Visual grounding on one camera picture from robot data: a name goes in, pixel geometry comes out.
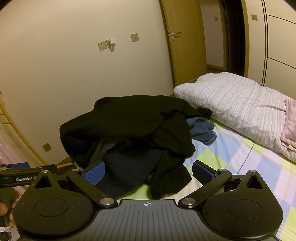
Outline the person left hand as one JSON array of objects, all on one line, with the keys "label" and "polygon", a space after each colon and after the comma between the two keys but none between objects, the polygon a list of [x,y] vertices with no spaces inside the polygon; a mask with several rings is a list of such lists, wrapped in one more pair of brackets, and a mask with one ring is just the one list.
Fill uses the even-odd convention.
[{"label": "person left hand", "polygon": [[13,209],[16,205],[16,203],[18,202],[20,198],[20,194],[18,192],[15,193],[14,195],[14,198],[13,198],[13,202],[11,203],[11,209],[9,210],[7,205],[3,202],[1,202],[1,213],[0,213],[0,216],[5,216],[6,214],[8,215],[9,217],[9,226],[11,228],[14,228],[15,227],[15,221],[14,221],[14,218],[13,218]]}]

